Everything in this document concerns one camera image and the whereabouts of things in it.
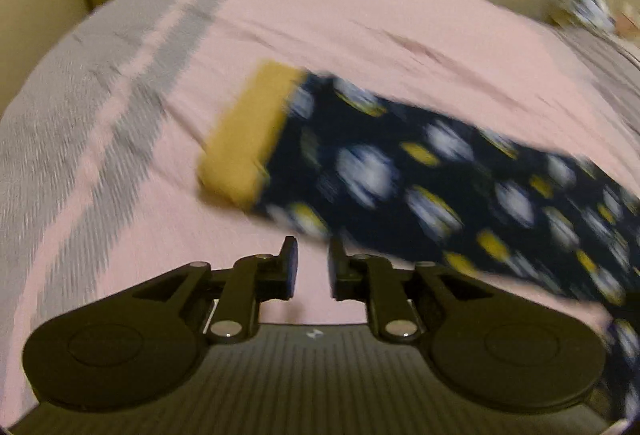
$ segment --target gray stripe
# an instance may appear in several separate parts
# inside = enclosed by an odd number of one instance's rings
[[[556,35],[586,65],[596,81],[593,87],[620,117],[614,128],[625,128],[635,140],[640,155],[640,66],[629,54],[613,42],[582,28],[557,30]],[[616,158],[640,184],[640,174],[621,157]]]
[[[100,8],[43,58],[2,117],[0,390],[18,298],[43,232],[74,186],[95,113],[116,66],[134,57],[173,2],[114,0]]]
[[[174,88],[178,73],[187,64],[210,18],[222,0],[198,0],[170,32],[148,70],[134,81],[129,106],[113,125],[114,139],[107,148],[94,204],[64,243],[44,292],[32,329],[50,317],[73,309],[91,296],[97,274],[108,265],[118,232],[132,217],[140,184],[148,166],[164,118],[163,102]],[[31,394],[24,407],[33,405]]]

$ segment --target pink bedsheet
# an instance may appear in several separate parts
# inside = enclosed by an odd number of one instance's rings
[[[150,156],[143,158],[146,171],[130,214],[108,242],[101,263],[78,260],[61,268],[61,250],[64,253],[74,231],[88,220],[88,209],[105,184],[114,185],[110,202],[119,198],[117,177],[110,183],[101,175],[114,162],[111,144],[124,141],[118,127],[125,116],[129,119],[127,112],[140,94],[140,76],[162,70],[159,55],[167,43],[182,39],[177,31],[184,19],[202,30],[171,89],[158,96],[163,112]],[[68,194],[43,226],[28,270],[17,284],[21,291],[11,309],[10,342],[3,352],[0,424],[13,423],[33,404],[20,351],[38,324],[193,260],[222,268],[241,256],[277,252],[284,231],[208,205],[195,177],[205,137],[264,59],[333,72],[384,96],[431,107],[522,142],[586,155],[640,194],[633,177],[640,173],[634,139],[593,89],[593,75],[545,27],[488,2],[219,0],[206,10],[199,0],[173,0],[106,81],[108,94],[92,116]],[[146,86],[154,88],[152,83]],[[132,137],[135,151],[138,139]],[[115,206],[102,212],[120,211]],[[94,231],[100,235],[98,227]],[[324,245],[298,240],[296,295],[288,303],[263,305],[262,320],[362,322],[361,304],[338,304],[330,297]],[[86,249],[91,255],[91,246]],[[59,296],[47,294],[60,271],[68,271],[69,278],[63,280],[68,283]],[[77,284],[74,275],[84,271],[92,272],[95,285]],[[552,300],[532,287],[519,291],[545,303]],[[51,298],[43,301],[47,295]],[[554,303],[595,329],[606,324],[606,314],[597,306]]]

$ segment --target bed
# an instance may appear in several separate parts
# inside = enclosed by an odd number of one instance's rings
[[[265,59],[586,155],[640,194],[640,72],[619,44],[484,0],[113,0],[64,37],[0,123],[0,425],[36,404],[20,366],[46,320],[193,260],[230,267],[284,232],[208,202],[205,138]],[[362,322],[299,238],[296,296],[263,322]],[[497,280],[594,329],[593,304]]]

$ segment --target navy floral cloth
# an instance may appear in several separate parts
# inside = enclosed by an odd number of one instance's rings
[[[586,158],[309,74],[255,211],[408,261],[436,261],[601,302],[615,320],[601,383],[612,419],[640,411],[640,203]]]

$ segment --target white flower print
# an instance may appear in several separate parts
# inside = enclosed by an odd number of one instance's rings
[[[601,267],[591,272],[589,276],[607,301],[611,303],[623,301],[625,291],[620,282],[607,269]]]
[[[514,182],[495,185],[498,204],[523,227],[532,227],[535,221],[533,206],[527,192]]]
[[[513,256],[510,256],[506,260],[507,265],[511,268],[520,278],[533,278],[538,279],[538,271],[536,271],[528,259],[522,256],[522,253],[517,251]]]
[[[609,243],[612,233],[595,211],[585,209],[582,212],[582,218],[601,241]]]
[[[286,210],[278,206],[267,206],[267,214],[276,224],[300,231],[312,238],[323,239],[328,234],[324,221],[304,203],[294,203]]]
[[[558,186],[566,188],[575,183],[575,173],[567,166],[561,158],[556,155],[548,155],[548,170],[551,179],[556,181]]]
[[[453,161],[473,160],[474,152],[449,125],[438,121],[425,127],[428,141],[442,157]]]
[[[620,346],[625,354],[625,360],[629,365],[635,365],[636,358],[640,354],[640,340],[638,333],[626,321],[616,321],[616,330],[620,339]]]
[[[393,193],[396,168],[374,146],[343,148],[335,167],[351,196],[366,208],[375,208]]]
[[[414,186],[407,190],[405,200],[431,240],[442,241],[462,228],[456,213],[442,199],[424,188]]]
[[[611,212],[613,218],[619,220],[622,216],[622,205],[620,204],[618,196],[609,186],[605,187],[602,191],[602,198],[604,200],[604,205],[607,206],[607,209]]]
[[[640,204],[640,200],[633,193],[626,190],[625,188],[620,188],[620,196],[622,197],[622,202],[634,215],[638,212],[638,205]]]
[[[576,158],[576,164],[580,166],[582,171],[584,171],[587,175],[592,178],[595,178],[595,169],[593,161],[587,157],[578,157]]]
[[[510,139],[505,138],[505,136],[494,132],[493,130],[484,129],[480,132],[484,138],[493,144],[498,150],[503,152],[505,155],[508,155],[511,158],[516,157],[516,145]]]
[[[308,120],[314,113],[315,100],[304,86],[299,86],[289,97],[289,115]]]
[[[628,271],[628,269],[630,268],[629,246],[622,235],[620,235],[620,233],[612,235],[611,242],[609,244],[609,251],[616,259],[616,261],[620,264],[620,266]]]
[[[638,415],[638,411],[640,410],[640,397],[638,396],[638,391],[635,387],[631,386],[629,393],[626,395],[625,399],[625,417],[627,419],[633,419]]]
[[[545,215],[549,219],[551,238],[565,251],[575,249],[580,242],[572,223],[555,208],[545,208]]]
[[[334,88],[344,101],[365,114],[377,117],[386,112],[379,99],[372,92],[361,89],[350,81],[337,78]]]

